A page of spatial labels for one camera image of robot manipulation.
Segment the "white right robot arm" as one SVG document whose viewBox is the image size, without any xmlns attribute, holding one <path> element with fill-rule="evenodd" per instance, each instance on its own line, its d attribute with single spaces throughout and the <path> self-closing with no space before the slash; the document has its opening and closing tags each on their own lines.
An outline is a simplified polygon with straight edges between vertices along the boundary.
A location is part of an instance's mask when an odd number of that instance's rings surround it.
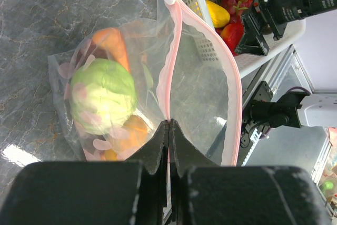
<svg viewBox="0 0 337 225">
<path fill-rule="evenodd" d="M 292 24 L 302 37 L 275 56 L 238 56 L 242 78 L 242 103 L 265 81 L 277 101 L 288 89 L 336 97 L 336 53 L 329 26 L 333 14 Z M 227 119 L 227 83 L 207 41 L 182 35 L 172 81 L 171 116 L 185 136 L 211 160 L 222 160 Z M 240 149 L 238 165 L 294 165 L 318 182 L 333 152 L 323 127 L 279 127 L 261 136 L 257 144 Z"/>
</svg>

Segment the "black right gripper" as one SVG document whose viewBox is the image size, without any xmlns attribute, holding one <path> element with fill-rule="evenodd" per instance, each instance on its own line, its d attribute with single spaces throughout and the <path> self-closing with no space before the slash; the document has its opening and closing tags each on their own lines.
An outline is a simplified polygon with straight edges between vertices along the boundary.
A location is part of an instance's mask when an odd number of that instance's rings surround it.
<svg viewBox="0 0 337 225">
<path fill-rule="evenodd" d="M 270 51 L 264 32 L 269 28 L 273 39 L 280 40 L 287 26 L 286 21 L 281 21 L 272 11 L 271 3 L 264 0 L 253 0 L 251 6 L 241 16 L 244 34 L 235 49 L 237 55 L 253 54 L 267 56 Z"/>
</svg>

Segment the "clear pink-dotted zip bag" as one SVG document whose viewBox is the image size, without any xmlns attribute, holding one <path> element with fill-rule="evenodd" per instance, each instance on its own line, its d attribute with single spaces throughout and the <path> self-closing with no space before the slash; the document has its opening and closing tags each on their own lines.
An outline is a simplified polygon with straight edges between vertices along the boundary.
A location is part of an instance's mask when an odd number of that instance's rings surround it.
<svg viewBox="0 0 337 225">
<path fill-rule="evenodd" d="M 125 160 L 175 120 L 202 154 L 236 165 L 242 84 L 232 52 L 183 0 L 156 0 L 156 11 L 48 57 L 66 140 L 81 160 Z"/>
</svg>

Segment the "orange carrot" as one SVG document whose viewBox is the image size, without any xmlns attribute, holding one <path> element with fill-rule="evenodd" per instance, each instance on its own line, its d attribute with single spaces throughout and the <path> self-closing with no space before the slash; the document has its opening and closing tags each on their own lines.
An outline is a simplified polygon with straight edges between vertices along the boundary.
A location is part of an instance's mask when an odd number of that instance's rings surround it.
<svg viewBox="0 0 337 225">
<path fill-rule="evenodd" d="M 115 61 L 129 73 L 131 72 L 124 37 L 118 28 L 110 27 L 99 30 L 92 36 L 92 41 L 100 48 L 107 50 Z"/>
</svg>

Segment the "orange citrus fruit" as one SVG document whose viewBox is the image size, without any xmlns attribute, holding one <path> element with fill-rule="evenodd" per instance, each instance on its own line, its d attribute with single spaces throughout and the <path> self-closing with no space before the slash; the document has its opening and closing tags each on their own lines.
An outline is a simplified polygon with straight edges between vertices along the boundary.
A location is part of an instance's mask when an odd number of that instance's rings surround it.
<svg viewBox="0 0 337 225">
<path fill-rule="evenodd" d="M 106 161 L 126 160 L 138 151 L 146 142 L 147 124 L 136 115 L 131 115 L 119 129 L 112 129 L 107 140 L 112 148 L 104 151 Z"/>
</svg>

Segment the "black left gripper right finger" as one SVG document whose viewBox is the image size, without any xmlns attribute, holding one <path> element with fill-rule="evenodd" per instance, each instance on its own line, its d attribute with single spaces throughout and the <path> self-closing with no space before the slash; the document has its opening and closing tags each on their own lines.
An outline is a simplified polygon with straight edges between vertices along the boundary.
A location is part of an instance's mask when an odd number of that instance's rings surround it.
<svg viewBox="0 0 337 225">
<path fill-rule="evenodd" d="M 177 224 L 330 224 L 299 167 L 221 167 L 169 123 L 172 218 Z"/>
</svg>

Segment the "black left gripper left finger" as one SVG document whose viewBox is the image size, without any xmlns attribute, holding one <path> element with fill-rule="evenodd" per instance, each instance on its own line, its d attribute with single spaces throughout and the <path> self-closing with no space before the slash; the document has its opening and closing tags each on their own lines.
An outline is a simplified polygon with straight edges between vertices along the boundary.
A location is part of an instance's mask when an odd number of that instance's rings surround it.
<svg viewBox="0 0 337 225">
<path fill-rule="evenodd" d="M 27 165 L 4 201 L 1 224 L 162 224 L 168 124 L 125 161 Z"/>
</svg>

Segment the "green cabbage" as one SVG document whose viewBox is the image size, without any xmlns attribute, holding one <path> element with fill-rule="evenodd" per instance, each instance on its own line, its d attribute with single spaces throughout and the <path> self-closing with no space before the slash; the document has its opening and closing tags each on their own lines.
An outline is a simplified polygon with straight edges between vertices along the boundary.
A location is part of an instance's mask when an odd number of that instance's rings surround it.
<svg viewBox="0 0 337 225">
<path fill-rule="evenodd" d="M 118 62 L 95 58 L 71 78 L 73 120 L 89 134 L 108 134 L 134 113 L 137 94 L 134 79 Z"/>
</svg>

